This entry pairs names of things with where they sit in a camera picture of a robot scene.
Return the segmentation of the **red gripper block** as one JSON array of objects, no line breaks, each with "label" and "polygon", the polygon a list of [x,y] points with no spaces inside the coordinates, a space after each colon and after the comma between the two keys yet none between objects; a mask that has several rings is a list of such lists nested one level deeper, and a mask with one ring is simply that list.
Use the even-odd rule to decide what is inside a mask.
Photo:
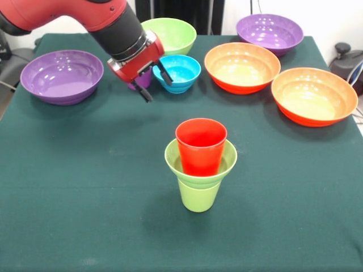
[{"label": "red gripper block", "polygon": [[110,58],[107,61],[107,66],[124,82],[133,82],[133,87],[149,103],[153,101],[153,97],[147,89],[139,86],[135,79],[150,66],[153,66],[153,73],[156,75],[157,70],[159,75],[167,85],[172,85],[172,78],[159,59],[164,55],[164,48],[159,37],[151,30],[144,32],[145,42],[142,44],[134,55],[128,59],[118,61]]}]

